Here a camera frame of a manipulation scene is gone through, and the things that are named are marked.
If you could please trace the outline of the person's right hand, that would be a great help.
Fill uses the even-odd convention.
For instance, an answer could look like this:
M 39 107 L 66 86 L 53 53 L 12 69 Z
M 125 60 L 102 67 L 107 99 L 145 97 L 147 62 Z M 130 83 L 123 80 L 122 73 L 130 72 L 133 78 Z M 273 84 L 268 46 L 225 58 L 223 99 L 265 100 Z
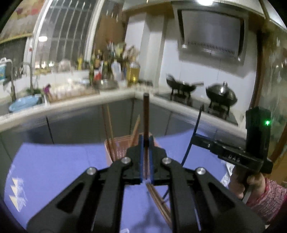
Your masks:
M 259 199 L 265 191 L 266 180 L 262 173 L 250 174 L 248 170 L 235 166 L 229 182 L 229 190 L 239 199 L 243 199 L 247 190 L 251 187 L 247 202 Z

